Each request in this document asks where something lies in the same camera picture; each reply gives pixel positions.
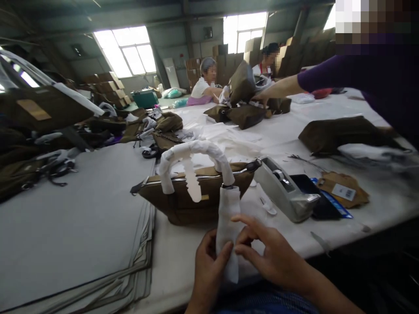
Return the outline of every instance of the leather label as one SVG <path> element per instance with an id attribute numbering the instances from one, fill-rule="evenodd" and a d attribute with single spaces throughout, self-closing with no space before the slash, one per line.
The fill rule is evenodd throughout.
<path id="1" fill-rule="evenodd" d="M 19 106 L 25 109 L 31 116 L 33 116 L 37 121 L 51 119 L 51 116 L 32 99 L 20 99 L 16 102 Z"/>

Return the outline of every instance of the blue clothing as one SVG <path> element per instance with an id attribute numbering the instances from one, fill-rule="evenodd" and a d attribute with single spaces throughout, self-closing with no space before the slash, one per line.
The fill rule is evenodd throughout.
<path id="1" fill-rule="evenodd" d="M 308 92 L 331 87 L 360 90 L 371 108 L 419 150 L 417 71 L 417 58 L 410 53 L 403 58 L 336 55 L 299 73 L 297 79 Z"/>
<path id="2" fill-rule="evenodd" d="M 236 296 L 228 296 L 227 302 L 216 308 L 217 314 L 319 314 L 318 310 L 303 297 L 281 290 L 270 284 Z"/>

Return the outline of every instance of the price tag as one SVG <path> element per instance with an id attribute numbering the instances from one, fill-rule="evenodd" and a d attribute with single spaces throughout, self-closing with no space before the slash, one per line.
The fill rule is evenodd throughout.
<path id="1" fill-rule="evenodd" d="M 37 121 L 51 119 L 51 116 L 31 99 L 20 99 L 16 102 Z"/>
<path id="2" fill-rule="evenodd" d="M 347 188 L 337 183 L 332 190 L 332 194 L 347 199 L 348 201 L 353 201 L 356 193 L 357 192 L 354 189 Z"/>

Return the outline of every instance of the white t-shirt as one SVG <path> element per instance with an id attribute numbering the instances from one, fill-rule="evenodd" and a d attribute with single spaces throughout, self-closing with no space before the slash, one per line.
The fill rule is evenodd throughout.
<path id="1" fill-rule="evenodd" d="M 253 75 L 259 76 L 259 75 L 261 75 L 261 74 L 262 74 L 262 71 L 261 71 L 261 65 L 260 65 L 260 64 L 255 65 L 255 66 L 252 68 L 252 70 L 253 70 Z M 268 74 L 269 74 L 269 73 L 271 73 L 271 67 L 268 67 L 266 70 L 268 71 Z"/>
<path id="2" fill-rule="evenodd" d="M 204 91 L 210 87 L 208 83 L 201 77 L 195 86 L 192 89 L 191 97 L 193 98 L 201 98 L 203 96 Z"/>

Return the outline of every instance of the window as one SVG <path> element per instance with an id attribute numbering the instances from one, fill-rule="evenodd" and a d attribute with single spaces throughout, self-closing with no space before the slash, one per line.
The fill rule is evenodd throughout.
<path id="1" fill-rule="evenodd" d="M 267 15 L 263 12 L 224 17 L 224 43 L 228 44 L 228 53 L 244 52 L 246 41 L 262 37 Z"/>
<path id="2" fill-rule="evenodd" d="M 332 10 L 330 10 L 329 17 L 327 18 L 327 22 L 323 30 L 326 30 L 335 26 L 336 26 L 336 3 L 333 5 Z"/>
<path id="3" fill-rule="evenodd" d="M 1 55 L 7 62 L 11 63 L 12 61 L 10 60 L 10 58 L 6 57 L 5 55 Z M 28 85 L 30 87 L 39 87 L 38 83 L 35 82 L 33 80 L 32 77 L 30 77 L 30 75 L 28 73 L 26 73 L 25 71 L 23 71 L 20 67 L 20 65 L 17 65 L 16 63 L 13 64 L 13 69 L 19 73 L 19 75 L 21 76 L 21 78 L 23 78 L 23 80 L 25 80 L 26 83 L 28 83 Z M 0 85 L 0 93 L 3 93 L 5 91 L 4 87 L 2 85 Z"/>
<path id="4" fill-rule="evenodd" d="M 109 65 L 119 78 L 156 72 L 145 26 L 94 33 Z"/>

